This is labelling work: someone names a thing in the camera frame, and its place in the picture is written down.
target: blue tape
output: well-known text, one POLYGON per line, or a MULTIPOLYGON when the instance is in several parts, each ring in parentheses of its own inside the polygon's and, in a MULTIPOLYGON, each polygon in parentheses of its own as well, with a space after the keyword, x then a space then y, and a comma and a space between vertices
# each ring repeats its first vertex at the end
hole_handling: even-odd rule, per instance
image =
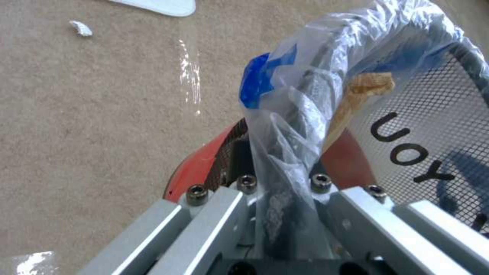
POLYGON ((279 58, 268 61, 270 53, 253 58, 244 69, 240 86, 240 100, 249 109, 257 109, 260 96, 274 90, 270 83, 275 69, 282 65, 291 65, 297 55, 297 45, 279 58))

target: tan cloth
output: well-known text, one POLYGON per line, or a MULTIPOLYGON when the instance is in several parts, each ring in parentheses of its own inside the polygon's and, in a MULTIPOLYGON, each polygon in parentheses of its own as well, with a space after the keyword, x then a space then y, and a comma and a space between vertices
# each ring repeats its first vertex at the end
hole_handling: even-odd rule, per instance
POLYGON ((362 108, 369 97, 387 94, 392 91, 394 86, 392 74, 389 72, 363 73, 353 78, 347 84, 343 100, 334 113, 328 136, 323 145, 323 152, 338 139, 355 113, 362 108))

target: red object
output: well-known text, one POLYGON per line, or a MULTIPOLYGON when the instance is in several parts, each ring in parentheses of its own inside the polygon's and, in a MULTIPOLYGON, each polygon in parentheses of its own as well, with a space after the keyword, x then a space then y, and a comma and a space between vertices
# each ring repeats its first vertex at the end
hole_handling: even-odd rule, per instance
MULTIPOLYGON (((177 167, 163 195, 165 200, 177 202, 190 186, 205 182, 219 148, 233 127, 189 155, 177 167)), ((321 163, 338 189, 375 184, 368 161, 348 130, 321 156, 321 163)))
POLYGON ((376 183, 367 158, 348 130, 324 152, 321 163, 338 189, 376 183))
POLYGON ((216 160, 215 156, 233 126, 217 138, 189 155, 177 167, 166 187, 163 199, 177 202, 180 196, 194 184, 203 184, 216 160))

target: beige carpet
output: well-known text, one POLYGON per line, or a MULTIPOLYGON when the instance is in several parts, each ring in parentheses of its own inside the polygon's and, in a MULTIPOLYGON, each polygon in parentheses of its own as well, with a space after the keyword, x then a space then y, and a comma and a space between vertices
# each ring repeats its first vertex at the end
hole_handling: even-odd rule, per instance
MULTIPOLYGON (((368 0, 197 0, 171 18, 106 0, 0 1, 0 258, 71 274, 241 117, 250 58, 368 0), (69 20, 94 36, 77 36, 69 20)), ((489 53, 489 4, 437 1, 489 53)))

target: white object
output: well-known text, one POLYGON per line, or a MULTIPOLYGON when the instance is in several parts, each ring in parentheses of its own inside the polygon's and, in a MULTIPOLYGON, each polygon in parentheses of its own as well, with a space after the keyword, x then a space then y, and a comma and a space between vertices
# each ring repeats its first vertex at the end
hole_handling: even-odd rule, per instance
POLYGON ((82 22, 71 20, 69 23, 76 28, 79 35, 92 36, 93 33, 91 29, 87 25, 83 24, 82 22))
POLYGON ((195 0, 110 0, 165 15, 184 17, 195 12, 195 0))

